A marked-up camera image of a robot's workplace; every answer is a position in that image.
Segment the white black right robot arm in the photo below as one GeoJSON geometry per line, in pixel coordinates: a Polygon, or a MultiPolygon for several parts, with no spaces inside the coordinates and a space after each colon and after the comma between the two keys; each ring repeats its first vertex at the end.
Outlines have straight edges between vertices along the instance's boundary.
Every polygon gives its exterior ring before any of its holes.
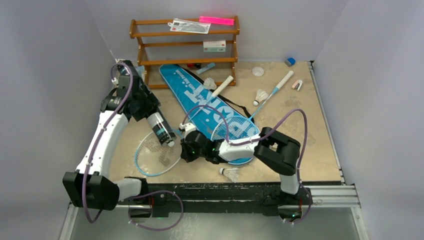
{"type": "Polygon", "coordinates": [[[262,206],[295,205],[311,207],[312,194],[300,179],[300,164],[305,152],[296,139],[270,127],[241,139],[211,140],[198,130],[184,131],[180,142],[180,157],[186,162],[204,158],[212,164],[229,163],[238,159],[256,158],[279,175],[278,190],[267,191],[262,206]]]}

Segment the clear tube lid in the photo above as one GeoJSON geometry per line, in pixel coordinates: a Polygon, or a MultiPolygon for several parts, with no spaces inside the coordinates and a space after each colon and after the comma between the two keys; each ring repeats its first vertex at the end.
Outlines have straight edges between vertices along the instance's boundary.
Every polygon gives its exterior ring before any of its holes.
{"type": "Polygon", "coordinates": [[[252,74],[255,76],[255,77],[262,77],[263,75],[264,75],[264,73],[265,73],[265,71],[264,71],[264,69],[262,68],[262,67],[254,67],[252,70],[251,70],[251,72],[252,72],[252,74]]]}

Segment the black shuttlecock tube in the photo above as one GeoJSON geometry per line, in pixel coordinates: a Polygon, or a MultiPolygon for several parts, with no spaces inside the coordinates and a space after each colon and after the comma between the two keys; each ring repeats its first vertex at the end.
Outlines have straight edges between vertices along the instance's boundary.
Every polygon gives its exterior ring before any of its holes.
{"type": "Polygon", "coordinates": [[[176,134],[160,111],[151,114],[147,122],[162,147],[171,148],[175,145],[176,134]]]}

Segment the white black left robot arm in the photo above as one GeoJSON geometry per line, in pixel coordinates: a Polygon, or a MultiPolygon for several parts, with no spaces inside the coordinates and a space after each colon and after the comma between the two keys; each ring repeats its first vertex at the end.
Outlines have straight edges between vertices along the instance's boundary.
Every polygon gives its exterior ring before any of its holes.
{"type": "Polygon", "coordinates": [[[152,120],[160,115],[160,102],[143,82],[130,60],[120,60],[111,68],[118,86],[102,101],[99,121],[83,159],[73,172],[66,172],[62,183],[75,207],[113,210],[118,202],[131,199],[138,205],[149,199],[147,181],[142,177],[109,180],[115,149],[131,119],[152,120]]]}

